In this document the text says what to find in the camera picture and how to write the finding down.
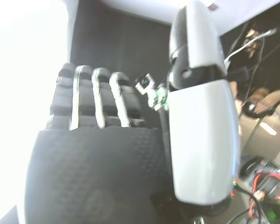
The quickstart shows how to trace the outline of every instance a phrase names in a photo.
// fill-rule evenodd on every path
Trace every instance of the bright overexposed background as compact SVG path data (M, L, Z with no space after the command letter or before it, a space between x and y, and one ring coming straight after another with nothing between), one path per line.
M61 66L68 60L61 0L0 0L0 219L16 205Z

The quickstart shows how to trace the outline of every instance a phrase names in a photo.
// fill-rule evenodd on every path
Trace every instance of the small camera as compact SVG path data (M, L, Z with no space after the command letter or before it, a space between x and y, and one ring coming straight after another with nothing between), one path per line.
M146 94L149 90L153 89L155 86L155 81L148 73L147 75L142 75L136 80L136 89L142 94Z

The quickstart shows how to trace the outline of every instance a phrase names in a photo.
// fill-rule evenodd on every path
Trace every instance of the white cable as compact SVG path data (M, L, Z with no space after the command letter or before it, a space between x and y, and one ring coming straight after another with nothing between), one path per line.
M265 37L265 36L271 36L271 35L275 34L275 32L276 32L276 28L271 29L271 30L268 30L267 32L262 33L262 34L260 34L259 36L253 38L253 39L250 40L247 44L243 45L241 48L239 48L239 49L237 49L236 51L234 51L234 52L232 52L231 54L229 54L229 56L228 56L228 57L225 59L225 61L224 61L224 63L225 63L225 68L228 70L229 65L230 65L229 60L230 60L230 58L231 58L233 55L235 55L235 54L237 54L238 52L242 51L244 48L246 48L248 45L250 45L251 43L255 42L256 40L258 40L258 39L260 39L260 38L263 38L263 37Z

